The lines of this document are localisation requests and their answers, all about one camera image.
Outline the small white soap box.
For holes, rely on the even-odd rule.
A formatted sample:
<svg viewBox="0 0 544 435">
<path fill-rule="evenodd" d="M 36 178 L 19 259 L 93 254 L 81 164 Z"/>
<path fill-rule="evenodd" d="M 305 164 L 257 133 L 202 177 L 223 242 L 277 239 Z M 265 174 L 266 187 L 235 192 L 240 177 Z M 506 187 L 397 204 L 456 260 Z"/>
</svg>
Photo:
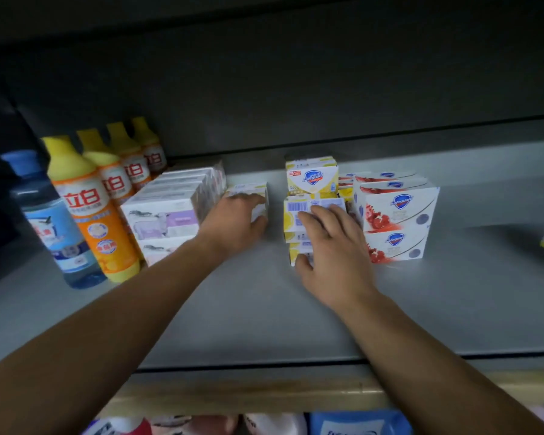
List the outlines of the small white soap box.
<svg viewBox="0 0 544 435">
<path fill-rule="evenodd" d="M 256 221 L 259 217 L 268 218 L 268 208 L 269 208 L 269 198 L 268 198 L 268 187 L 267 182 L 261 183 L 249 183 L 249 184 L 237 184 L 229 187 L 225 191 L 225 195 L 232 197 L 238 194 L 246 195 L 260 195 L 264 198 L 264 202 L 256 205 L 252 209 L 251 221 Z"/>
</svg>

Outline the orange yellow-capped detergent bottle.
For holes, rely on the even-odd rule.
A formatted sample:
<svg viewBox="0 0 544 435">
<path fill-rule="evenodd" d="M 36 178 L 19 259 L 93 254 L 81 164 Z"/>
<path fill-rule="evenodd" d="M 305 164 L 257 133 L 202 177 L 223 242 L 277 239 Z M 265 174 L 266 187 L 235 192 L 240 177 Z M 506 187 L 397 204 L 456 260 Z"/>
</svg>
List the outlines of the orange yellow-capped detergent bottle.
<svg viewBox="0 0 544 435">
<path fill-rule="evenodd" d="M 106 124 L 110 147 L 119 156 L 133 187 L 138 191 L 151 182 L 151 172 L 141 146 L 132 139 L 122 122 Z"/>
<path fill-rule="evenodd" d="M 141 147 L 152 178 L 156 178 L 167 168 L 167 157 L 160 139 L 148 126 L 145 117 L 131 118 L 133 138 Z"/>
<path fill-rule="evenodd" d="M 97 129 L 78 130 L 76 133 L 82 144 L 83 157 L 95 164 L 107 193 L 121 211 L 121 205 L 135 195 L 121 158 L 103 142 Z"/>
<path fill-rule="evenodd" d="M 135 276 L 140 261 L 96 165 L 68 136 L 42 141 L 50 156 L 47 175 L 104 275 L 117 284 Z"/>
</svg>

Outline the person's left hand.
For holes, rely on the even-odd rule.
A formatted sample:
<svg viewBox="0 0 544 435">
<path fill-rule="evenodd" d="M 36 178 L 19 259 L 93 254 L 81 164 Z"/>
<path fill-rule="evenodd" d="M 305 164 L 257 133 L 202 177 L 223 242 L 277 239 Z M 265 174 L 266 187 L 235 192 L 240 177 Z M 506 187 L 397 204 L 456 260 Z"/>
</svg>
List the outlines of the person's left hand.
<svg viewBox="0 0 544 435">
<path fill-rule="evenodd" d="M 220 263 L 254 246 L 256 242 L 250 239 L 252 209 L 264 201 L 255 194 L 225 195 L 204 219 L 197 241 Z"/>
</svg>

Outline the pink refill pouch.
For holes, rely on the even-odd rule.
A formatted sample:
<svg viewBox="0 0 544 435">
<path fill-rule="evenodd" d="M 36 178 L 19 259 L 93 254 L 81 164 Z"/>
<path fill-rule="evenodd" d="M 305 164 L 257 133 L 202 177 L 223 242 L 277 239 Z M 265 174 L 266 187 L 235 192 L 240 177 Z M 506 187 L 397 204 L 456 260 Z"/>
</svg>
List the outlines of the pink refill pouch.
<svg viewBox="0 0 544 435">
<path fill-rule="evenodd" d="M 239 414 L 152 417 L 149 422 L 152 435 L 233 435 Z"/>
</svg>

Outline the person's right hand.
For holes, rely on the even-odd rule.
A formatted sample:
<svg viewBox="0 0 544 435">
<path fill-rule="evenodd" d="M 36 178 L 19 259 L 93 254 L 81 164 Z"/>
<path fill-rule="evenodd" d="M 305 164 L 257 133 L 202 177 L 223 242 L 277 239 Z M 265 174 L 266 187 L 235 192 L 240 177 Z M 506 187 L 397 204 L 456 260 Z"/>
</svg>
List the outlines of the person's right hand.
<svg viewBox="0 0 544 435">
<path fill-rule="evenodd" d="M 301 211 L 299 219 L 312 243 L 316 274 L 314 287 L 306 289 L 337 314 L 378 302 L 382 295 L 375 286 L 364 234 L 354 219 L 345 211 L 345 233 L 326 233 L 311 212 Z"/>
</svg>

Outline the stack of white purple boxes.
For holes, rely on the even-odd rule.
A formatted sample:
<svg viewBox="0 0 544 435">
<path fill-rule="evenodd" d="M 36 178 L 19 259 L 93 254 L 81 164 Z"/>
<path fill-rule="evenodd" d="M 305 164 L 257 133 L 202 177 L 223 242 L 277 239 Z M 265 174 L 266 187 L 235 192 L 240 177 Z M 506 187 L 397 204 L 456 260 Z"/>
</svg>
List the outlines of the stack of white purple boxes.
<svg viewBox="0 0 544 435">
<path fill-rule="evenodd" d="M 196 236 L 225 186 L 221 159 L 174 166 L 121 205 L 148 267 Z"/>
</svg>

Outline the white red soap box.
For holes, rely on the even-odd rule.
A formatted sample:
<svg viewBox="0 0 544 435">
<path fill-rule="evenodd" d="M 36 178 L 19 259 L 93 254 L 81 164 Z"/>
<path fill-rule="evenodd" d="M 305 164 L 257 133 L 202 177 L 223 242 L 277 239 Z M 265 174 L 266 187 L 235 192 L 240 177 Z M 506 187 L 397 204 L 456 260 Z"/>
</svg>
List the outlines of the white red soap box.
<svg viewBox="0 0 544 435">
<path fill-rule="evenodd" d="M 429 228 L 440 187 L 377 195 L 355 194 L 355 219 L 365 233 Z"/>
<path fill-rule="evenodd" d="M 339 176 L 339 182 L 386 182 L 414 178 L 419 176 L 415 172 L 361 172 L 347 173 Z"/>
<path fill-rule="evenodd" d="M 428 236 L 428 228 L 364 233 L 367 249 L 373 264 L 423 258 Z"/>
<path fill-rule="evenodd" d="M 409 177 L 407 179 L 387 180 L 381 182 L 355 182 L 353 189 L 355 194 L 377 195 L 391 192 L 425 189 L 433 184 L 424 177 Z"/>
</svg>

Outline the grey metal shelf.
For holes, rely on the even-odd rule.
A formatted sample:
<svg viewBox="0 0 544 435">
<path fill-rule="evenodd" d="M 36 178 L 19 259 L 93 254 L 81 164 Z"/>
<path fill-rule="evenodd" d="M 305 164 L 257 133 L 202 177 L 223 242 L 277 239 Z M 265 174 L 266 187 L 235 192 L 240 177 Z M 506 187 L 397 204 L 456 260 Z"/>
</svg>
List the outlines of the grey metal shelf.
<svg viewBox="0 0 544 435">
<path fill-rule="evenodd" d="M 343 162 L 347 172 L 415 172 L 441 188 L 424 258 L 377 267 L 379 288 L 466 358 L 544 355 L 544 140 Z M 344 326 L 302 287 L 281 227 L 285 174 L 267 181 L 267 236 L 216 270 L 142 371 L 353 364 Z M 29 234 L 0 251 L 0 360 L 112 289 L 74 290 Z"/>
</svg>

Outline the blue refill pouch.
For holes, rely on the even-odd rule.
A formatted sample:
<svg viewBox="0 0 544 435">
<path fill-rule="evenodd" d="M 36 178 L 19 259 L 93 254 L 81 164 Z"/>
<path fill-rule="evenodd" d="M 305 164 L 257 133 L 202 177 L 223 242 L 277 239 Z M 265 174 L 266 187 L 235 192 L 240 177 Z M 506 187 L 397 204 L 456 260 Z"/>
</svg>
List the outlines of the blue refill pouch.
<svg viewBox="0 0 544 435">
<path fill-rule="evenodd" d="M 311 412 L 310 435 L 413 435 L 398 410 Z"/>
</svg>

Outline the person's left forearm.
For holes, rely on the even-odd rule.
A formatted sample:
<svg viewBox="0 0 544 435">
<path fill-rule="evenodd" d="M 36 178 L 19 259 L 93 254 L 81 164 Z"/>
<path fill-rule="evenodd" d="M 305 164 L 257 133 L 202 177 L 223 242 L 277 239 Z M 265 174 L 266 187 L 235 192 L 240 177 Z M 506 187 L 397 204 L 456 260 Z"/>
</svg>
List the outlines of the person's left forearm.
<svg viewBox="0 0 544 435">
<path fill-rule="evenodd" d="M 0 435 L 80 435 L 200 283 L 241 248 L 198 235 L 0 361 Z"/>
</svg>

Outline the yellow white soap box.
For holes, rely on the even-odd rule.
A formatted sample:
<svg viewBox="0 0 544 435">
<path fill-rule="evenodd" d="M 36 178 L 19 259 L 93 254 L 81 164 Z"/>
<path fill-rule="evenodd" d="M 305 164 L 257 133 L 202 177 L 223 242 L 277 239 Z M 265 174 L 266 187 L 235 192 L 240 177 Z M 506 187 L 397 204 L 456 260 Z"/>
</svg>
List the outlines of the yellow white soap box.
<svg viewBox="0 0 544 435">
<path fill-rule="evenodd" d="M 346 203 L 342 197 L 329 194 L 297 194 L 286 197 L 283 202 L 283 236 L 286 243 L 300 243 L 309 241 L 306 229 L 299 219 L 301 211 L 310 213 L 310 208 L 320 205 L 329 208 L 331 205 L 346 210 Z"/>
<path fill-rule="evenodd" d="M 288 196 L 319 194 L 320 197 L 338 196 L 339 166 L 332 156 L 288 160 L 285 163 Z"/>
<path fill-rule="evenodd" d="M 343 176 L 339 176 L 338 195 L 344 199 L 346 210 L 350 214 L 353 214 L 355 212 L 354 184 L 355 184 L 354 173 L 348 173 Z"/>
<path fill-rule="evenodd" d="M 304 255 L 314 265 L 312 243 L 309 241 L 289 243 L 290 265 L 295 267 L 297 256 Z"/>
</svg>

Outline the blue liquid bottle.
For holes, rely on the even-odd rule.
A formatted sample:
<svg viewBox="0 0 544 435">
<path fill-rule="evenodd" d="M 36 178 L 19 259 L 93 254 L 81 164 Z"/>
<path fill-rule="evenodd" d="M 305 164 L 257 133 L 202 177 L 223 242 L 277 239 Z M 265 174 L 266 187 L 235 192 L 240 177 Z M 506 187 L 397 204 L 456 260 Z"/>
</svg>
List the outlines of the blue liquid bottle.
<svg viewBox="0 0 544 435">
<path fill-rule="evenodd" d="M 15 150 L 0 155 L 18 176 L 12 200 L 49 251 L 68 286 L 87 289 L 107 278 L 62 198 L 48 178 L 38 153 Z"/>
</svg>

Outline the person's right forearm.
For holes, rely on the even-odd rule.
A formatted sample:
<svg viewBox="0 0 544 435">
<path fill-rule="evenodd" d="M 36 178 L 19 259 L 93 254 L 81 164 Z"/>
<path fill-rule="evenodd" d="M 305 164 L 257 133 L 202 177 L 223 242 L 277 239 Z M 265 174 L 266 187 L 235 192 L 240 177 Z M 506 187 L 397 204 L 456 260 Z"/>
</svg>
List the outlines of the person's right forearm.
<svg viewBox="0 0 544 435">
<path fill-rule="evenodd" d="M 544 435 L 544 422 L 427 333 L 387 296 L 346 292 L 327 305 L 382 387 L 426 435 Z"/>
</svg>

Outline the white red refill pouch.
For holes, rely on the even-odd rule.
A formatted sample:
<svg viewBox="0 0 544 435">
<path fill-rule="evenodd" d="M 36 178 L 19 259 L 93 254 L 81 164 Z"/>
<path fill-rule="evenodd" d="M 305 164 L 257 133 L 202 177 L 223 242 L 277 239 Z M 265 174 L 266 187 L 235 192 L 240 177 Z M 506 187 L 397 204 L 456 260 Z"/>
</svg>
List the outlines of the white red refill pouch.
<svg viewBox="0 0 544 435">
<path fill-rule="evenodd" d="M 144 417 L 104 417 L 93 420 L 81 435 L 153 435 Z"/>
</svg>

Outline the beige shelf price rail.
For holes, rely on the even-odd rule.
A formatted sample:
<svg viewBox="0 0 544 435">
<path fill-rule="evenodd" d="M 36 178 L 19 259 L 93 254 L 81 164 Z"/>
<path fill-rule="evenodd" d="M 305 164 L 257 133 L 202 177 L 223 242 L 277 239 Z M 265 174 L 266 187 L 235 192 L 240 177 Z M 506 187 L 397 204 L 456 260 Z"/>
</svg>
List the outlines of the beige shelf price rail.
<svg viewBox="0 0 544 435">
<path fill-rule="evenodd" d="M 161 381 L 126 385 L 98 417 L 369 411 L 395 406 L 371 375 L 213 383 Z"/>
</svg>

